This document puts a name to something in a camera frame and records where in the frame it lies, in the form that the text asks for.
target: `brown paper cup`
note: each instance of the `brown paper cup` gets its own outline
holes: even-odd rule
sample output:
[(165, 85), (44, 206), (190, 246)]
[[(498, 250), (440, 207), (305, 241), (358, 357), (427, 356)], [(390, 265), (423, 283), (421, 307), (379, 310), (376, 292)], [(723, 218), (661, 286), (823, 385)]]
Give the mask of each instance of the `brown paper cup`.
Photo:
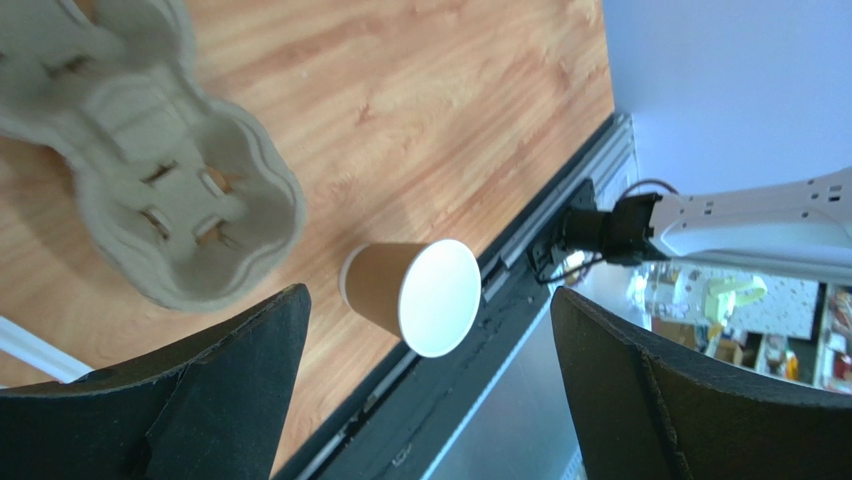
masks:
[(374, 243), (353, 251), (340, 272), (344, 301), (424, 357), (449, 353), (470, 331), (481, 278), (457, 240)]

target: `wooden table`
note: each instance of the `wooden table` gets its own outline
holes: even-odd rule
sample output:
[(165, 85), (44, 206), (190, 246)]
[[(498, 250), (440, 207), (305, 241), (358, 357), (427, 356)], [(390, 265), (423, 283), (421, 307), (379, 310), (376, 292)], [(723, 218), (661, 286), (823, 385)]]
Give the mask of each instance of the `wooden table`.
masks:
[[(482, 250), (612, 112), (597, 0), (189, 0), (197, 76), (252, 112), (296, 173), (307, 229), (249, 297), (152, 305), (92, 247), (72, 176), (0, 140), (0, 314), (105, 367), (306, 283), (307, 346), (276, 470), (397, 342), (337, 291), (369, 240)], [(0, 384), (47, 378), (3, 356)]]

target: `wire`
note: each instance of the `wire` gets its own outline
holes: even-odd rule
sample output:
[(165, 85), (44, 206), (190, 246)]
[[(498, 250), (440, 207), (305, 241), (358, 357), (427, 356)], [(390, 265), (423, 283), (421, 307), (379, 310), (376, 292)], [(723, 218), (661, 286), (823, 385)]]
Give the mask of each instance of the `wire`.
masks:
[(644, 187), (645, 185), (656, 185), (658, 187), (663, 187), (666, 190), (668, 190), (669, 193), (674, 193), (675, 195), (680, 193), (669, 182), (659, 180), (659, 179), (656, 179), (656, 178), (649, 178), (647, 180), (640, 180), (640, 181), (634, 183), (633, 185), (627, 187), (627, 190), (625, 190), (624, 193), (622, 193), (621, 196), (618, 197), (618, 201), (624, 200), (625, 198), (627, 198), (628, 195), (633, 193), (634, 190), (636, 190), (639, 187)]
[(551, 283), (559, 283), (559, 282), (565, 281), (571, 275), (574, 275), (575, 273), (582, 271), (586, 268), (597, 265), (598, 263), (601, 263), (603, 261), (604, 261), (603, 257), (594, 258), (594, 259), (589, 260), (588, 262), (586, 262), (582, 265), (579, 265), (577, 267), (572, 268), (571, 270), (568, 270), (567, 272), (563, 273), (562, 275), (560, 275), (558, 277), (536, 278), (535, 281), (538, 282), (539, 285), (550, 285)]

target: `metal frame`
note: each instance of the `metal frame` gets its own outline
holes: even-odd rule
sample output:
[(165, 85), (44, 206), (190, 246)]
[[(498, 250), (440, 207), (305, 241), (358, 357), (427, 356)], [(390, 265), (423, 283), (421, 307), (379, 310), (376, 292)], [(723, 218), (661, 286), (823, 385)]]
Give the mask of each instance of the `metal frame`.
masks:
[(524, 252), (585, 179), (606, 185), (633, 153), (630, 118), (610, 117), (480, 256), (465, 341), (437, 359), (398, 346), (275, 478), (425, 478), (550, 298)]

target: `white wall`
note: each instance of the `white wall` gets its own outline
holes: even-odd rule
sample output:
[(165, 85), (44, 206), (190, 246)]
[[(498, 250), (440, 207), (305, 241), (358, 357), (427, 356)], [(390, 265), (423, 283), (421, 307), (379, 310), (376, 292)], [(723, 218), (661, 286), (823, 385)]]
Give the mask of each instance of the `white wall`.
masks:
[(643, 176), (710, 193), (852, 165), (852, 1), (603, 2)]

